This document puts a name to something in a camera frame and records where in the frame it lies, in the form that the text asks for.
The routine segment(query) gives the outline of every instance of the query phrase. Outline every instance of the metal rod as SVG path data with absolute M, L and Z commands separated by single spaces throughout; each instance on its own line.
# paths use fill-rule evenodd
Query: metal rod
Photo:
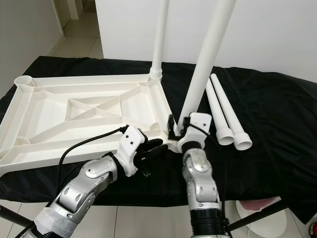
M 247 216 L 239 221 L 236 221 L 229 225 L 229 230 L 233 231 L 235 229 L 238 229 L 240 227 L 246 226 L 247 224 L 250 224 L 252 222 L 256 222 L 264 217 L 268 217 L 269 215 L 272 215 L 276 212 L 282 211 L 284 209 L 288 208 L 288 206 L 282 201 L 278 201 L 266 208 L 264 208 L 260 212 L 256 212 L 250 216 Z
M 190 113 L 196 112 L 198 109 L 235 3 L 236 0 L 218 0 L 216 2 L 178 121 L 176 130 L 178 135 L 183 128 L 184 117 L 188 117 Z
M 0 205 L 0 217 L 4 218 L 8 221 L 11 221 L 13 223 L 16 223 L 20 226 L 27 227 L 32 223 L 31 220 L 3 207 Z
M 158 12 L 158 23 L 155 34 L 154 50 L 153 50 L 153 61 L 150 69 L 151 79 L 162 78 L 162 57 L 165 39 L 165 30 L 167 23 L 169 0 L 161 0 Z

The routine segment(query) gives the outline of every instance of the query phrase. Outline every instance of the black cloth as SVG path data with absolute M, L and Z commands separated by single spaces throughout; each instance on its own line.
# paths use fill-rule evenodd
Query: black cloth
M 150 62 L 112 59 L 39 57 L 25 72 L 32 77 L 148 73 Z M 195 65 L 163 63 L 162 87 L 178 121 Z M 243 68 L 214 67 L 253 146 L 237 151 L 213 140 L 206 153 L 222 194 L 224 169 L 228 171 L 227 200 L 280 196 L 295 215 L 307 222 L 317 212 L 317 84 L 280 73 Z M 0 100 L 0 120 L 14 95 L 13 86 Z M 199 112 L 211 113 L 204 95 Z M 147 165 L 151 177 L 138 171 L 111 184 L 96 199 L 97 205 L 178 206 L 187 204 L 182 177 L 182 156 L 171 151 Z M 63 166 L 62 176 L 74 168 Z M 76 176 L 79 167 L 66 179 Z M 21 202 L 49 201 L 54 195 L 56 166 L 16 171 L 0 178 L 0 198 Z

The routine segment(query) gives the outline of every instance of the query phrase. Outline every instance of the white wall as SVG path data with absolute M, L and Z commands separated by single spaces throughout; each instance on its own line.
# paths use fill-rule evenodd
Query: white wall
M 215 0 L 170 0 L 164 61 L 196 63 Z M 96 0 L 105 58 L 152 60 L 159 0 Z M 317 82 L 317 0 L 237 0 L 216 65 Z
M 52 0 L 0 0 L 0 97 L 61 36 Z

